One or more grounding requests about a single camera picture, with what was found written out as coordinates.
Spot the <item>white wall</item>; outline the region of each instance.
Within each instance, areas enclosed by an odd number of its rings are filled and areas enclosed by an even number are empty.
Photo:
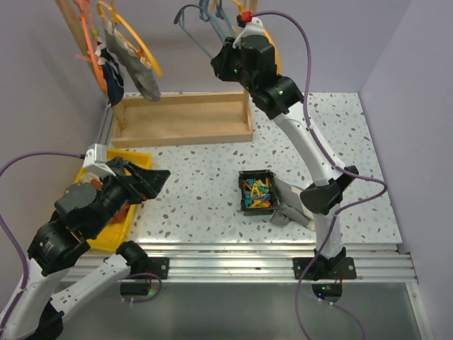
[[[53,1],[0,1],[0,164],[25,152],[84,152],[99,128],[104,100]],[[0,213],[24,250],[81,161],[24,160],[0,178]],[[0,310],[21,263],[0,230]]]
[[[437,339],[453,323],[453,2],[413,0],[361,91]]]
[[[258,9],[293,15],[309,36],[313,52],[312,90],[357,92],[371,74],[411,0],[259,0]],[[159,80],[164,91],[226,91],[236,84],[214,77],[209,59],[173,24],[178,9],[198,0],[128,0],[115,6],[140,34],[164,72]],[[232,18],[237,8],[230,0],[224,7]],[[197,19],[188,8],[190,32],[216,55],[222,46],[209,23]],[[304,84],[306,52],[297,29],[283,18],[263,18],[282,57],[282,71],[300,86]],[[135,91],[131,81],[127,90]]]

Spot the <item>small black container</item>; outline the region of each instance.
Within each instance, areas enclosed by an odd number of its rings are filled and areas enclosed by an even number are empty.
[[[246,179],[261,180],[263,183],[269,179],[271,187],[269,188],[270,200],[273,205],[271,208],[246,208],[246,189],[243,187],[243,182]],[[278,208],[278,197],[275,190],[274,173],[271,170],[253,170],[239,172],[239,188],[241,189],[241,210],[245,216],[256,215],[272,215]]]

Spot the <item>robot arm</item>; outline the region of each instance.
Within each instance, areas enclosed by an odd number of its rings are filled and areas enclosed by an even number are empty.
[[[50,221],[36,233],[28,248],[28,281],[20,284],[0,314],[0,340],[56,339],[69,319],[111,283],[140,273],[146,253],[134,242],[124,242],[116,254],[72,287],[53,294],[61,279],[90,249],[95,239],[124,204],[154,199],[170,176],[167,170],[147,170],[126,161],[131,176],[121,176],[105,165],[107,148],[93,145],[84,168],[99,175],[102,189],[89,183],[68,187],[55,202]]]
[[[255,105],[282,129],[307,165],[313,183],[302,191],[300,199],[314,214],[317,250],[328,234],[333,214],[343,199],[343,191],[353,178],[334,169],[317,147],[304,119],[304,96],[292,79],[277,73],[275,49],[265,37],[262,21],[251,18],[250,14],[246,16],[238,18],[244,30],[236,39],[227,38],[224,41],[220,53],[211,60],[211,65],[217,78],[239,82],[249,91]],[[310,128],[315,129],[338,166],[358,174],[354,166],[345,166],[337,157],[316,123],[311,121]],[[326,260],[329,268],[345,257],[339,224],[335,225],[321,255],[320,260]]]

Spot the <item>wooden tray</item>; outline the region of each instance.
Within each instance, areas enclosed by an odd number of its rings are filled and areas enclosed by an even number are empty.
[[[154,147],[251,142],[253,126],[243,92],[171,94],[159,102],[122,100],[127,125],[115,123],[114,147]]]

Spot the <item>white terrazzo surface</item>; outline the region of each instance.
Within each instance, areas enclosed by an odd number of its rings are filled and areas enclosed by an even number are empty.
[[[310,114],[347,165],[361,174],[382,177],[365,116],[356,93],[313,93]],[[150,147],[153,169],[171,177],[159,198],[135,215],[130,239],[162,243],[312,243],[311,232],[295,223],[270,224],[269,216],[245,217],[240,211],[238,171],[271,169],[282,180],[305,188],[309,172],[286,135],[259,110],[253,112],[252,143]],[[355,181],[343,204],[379,190]],[[345,243],[400,243],[388,195],[346,210],[340,218]]]

